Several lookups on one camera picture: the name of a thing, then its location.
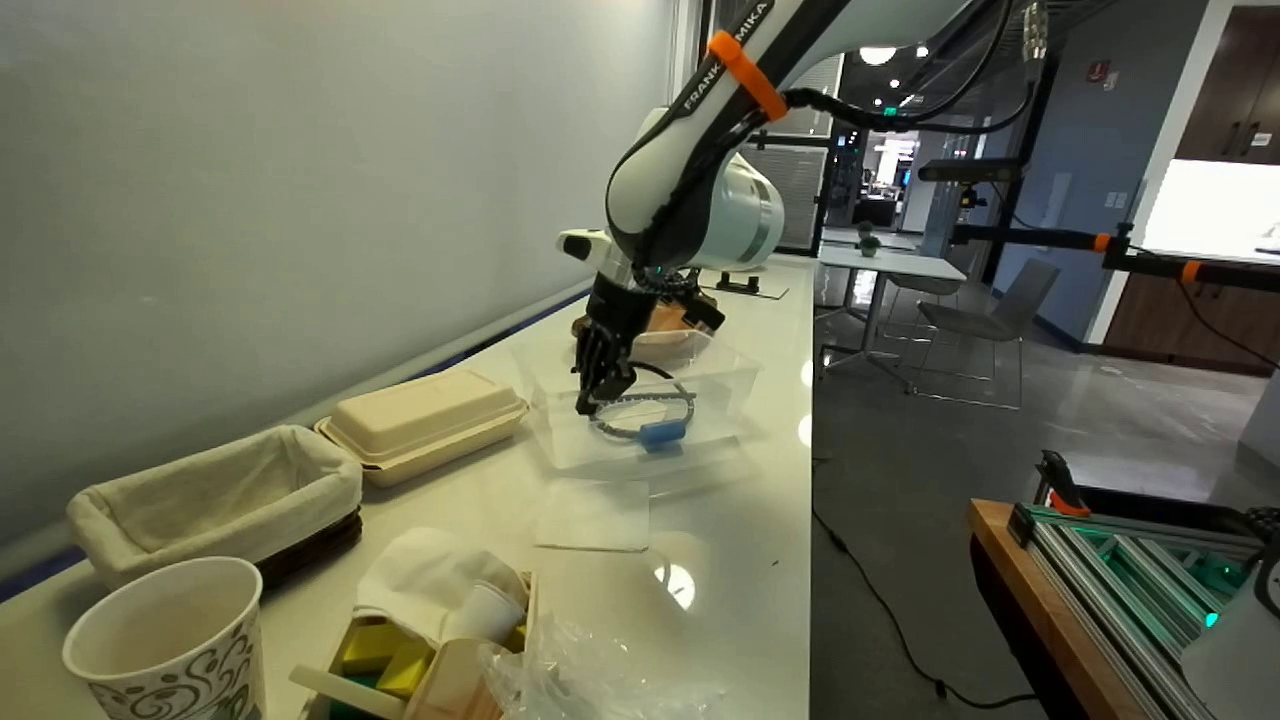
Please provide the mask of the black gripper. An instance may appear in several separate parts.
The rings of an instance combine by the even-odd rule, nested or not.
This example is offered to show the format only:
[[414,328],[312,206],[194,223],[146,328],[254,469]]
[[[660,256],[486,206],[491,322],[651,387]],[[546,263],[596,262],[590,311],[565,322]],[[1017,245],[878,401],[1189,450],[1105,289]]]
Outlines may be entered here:
[[613,284],[609,275],[590,284],[589,318],[577,332],[581,418],[599,407],[596,393],[618,401],[635,386],[627,344],[643,332],[651,306],[651,292]]

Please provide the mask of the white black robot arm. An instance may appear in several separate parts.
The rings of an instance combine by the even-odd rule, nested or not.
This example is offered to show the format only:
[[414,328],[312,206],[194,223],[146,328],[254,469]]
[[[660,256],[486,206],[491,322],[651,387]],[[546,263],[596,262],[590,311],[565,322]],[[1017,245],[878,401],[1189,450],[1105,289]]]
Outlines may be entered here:
[[738,145],[792,109],[890,126],[799,88],[799,77],[865,45],[930,45],[980,0],[746,0],[703,45],[693,81],[641,129],[604,185],[604,228],[568,228],[559,252],[596,272],[577,332],[577,414],[590,418],[635,380],[632,342],[656,301],[694,306],[687,268],[761,268],[785,206]]

